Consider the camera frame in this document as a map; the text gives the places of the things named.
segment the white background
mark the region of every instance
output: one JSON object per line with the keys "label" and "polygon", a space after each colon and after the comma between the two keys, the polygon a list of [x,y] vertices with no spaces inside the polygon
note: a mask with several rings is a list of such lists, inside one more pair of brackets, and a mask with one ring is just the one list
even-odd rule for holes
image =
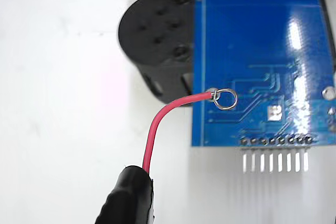
{"label": "white background", "polygon": [[[163,104],[118,44],[134,1],[0,0],[0,223],[94,223],[122,169],[141,165]],[[310,150],[307,173],[242,174],[239,149],[190,147],[191,114],[157,134],[155,223],[334,224],[334,147]]]}

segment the wire ring terminal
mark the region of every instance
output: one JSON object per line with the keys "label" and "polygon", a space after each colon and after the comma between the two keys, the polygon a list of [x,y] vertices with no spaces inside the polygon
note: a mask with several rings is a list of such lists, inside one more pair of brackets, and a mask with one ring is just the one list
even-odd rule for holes
{"label": "wire ring terminal", "polygon": [[[217,94],[220,94],[220,93],[230,93],[230,94],[232,94],[234,96],[234,99],[235,99],[233,104],[230,105],[230,106],[227,106],[227,107],[220,105],[218,103],[218,98],[217,98]],[[220,110],[231,110],[238,103],[238,95],[237,95],[236,91],[234,91],[233,89],[218,89],[218,90],[216,89],[213,93],[211,93],[211,96],[212,96],[212,101],[217,106],[217,108],[219,108]]]}

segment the black cylindrical component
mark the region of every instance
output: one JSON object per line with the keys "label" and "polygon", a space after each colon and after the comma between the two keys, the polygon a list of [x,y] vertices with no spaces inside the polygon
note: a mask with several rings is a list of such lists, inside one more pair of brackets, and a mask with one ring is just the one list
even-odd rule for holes
{"label": "black cylindrical component", "polygon": [[138,0],[119,25],[119,43],[162,102],[192,94],[195,0]]}
{"label": "black cylindrical component", "polygon": [[96,224],[148,224],[153,221],[153,181],[140,167],[128,166],[119,175]]}

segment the metal pin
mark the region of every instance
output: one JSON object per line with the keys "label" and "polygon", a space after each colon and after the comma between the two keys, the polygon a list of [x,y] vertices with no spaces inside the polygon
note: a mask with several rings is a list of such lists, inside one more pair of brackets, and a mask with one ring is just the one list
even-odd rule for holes
{"label": "metal pin", "polygon": [[252,139],[251,139],[251,144],[252,144],[252,145],[257,144],[257,139],[256,139],[256,138],[252,138]]}
{"label": "metal pin", "polygon": [[305,150],[305,153],[303,154],[303,170],[306,172],[308,171],[309,164],[308,164],[308,152]]}
{"label": "metal pin", "polygon": [[295,153],[295,172],[300,171],[300,153],[296,152]]}
{"label": "metal pin", "polygon": [[262,153],[260,155],[260,172],[263,173],[265,171],[265,154]]}
{"label": "metal pin", "polygon": [[251,156],[251,172],[255,172],[256,170],[256,154],[253,152]]}
{"label": "metal pin", "polygon": [[269,154],[269,172],[273,172],[273,153]]}
{"label": "metal pin", "polygon": [[290,172],[292,170],[292,158],[290,153],[287,154],[287,171]]}
{"label": "metal pin", "polygon": [[282,172],[282,153],[278,155],[278,172]]}
{"label": "metal pin", "polygon": [[247,154],[246,153],[244,153],[243,154],[243,173],[246,173],[246,170],[247,170],[247,168],[246,168],[246,156],[247,156]]}

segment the mounting hole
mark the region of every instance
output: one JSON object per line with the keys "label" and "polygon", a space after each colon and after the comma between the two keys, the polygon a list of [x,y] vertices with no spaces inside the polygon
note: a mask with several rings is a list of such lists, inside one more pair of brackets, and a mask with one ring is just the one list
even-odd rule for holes
{"label": "mounting hole", "polygon": [[184,60],[188,58],[189,47],[186,45],[179,45],[174,49],[174,58],[177,60]]}
{"label": "mounting hole", "polygon": [[335,88],[332,86],[328,86],[326,87],[323,91],[322,91],[322,96],[324,99],[326,99],[327,101],[331,101],[334,100],[336,98],[336,91]]}

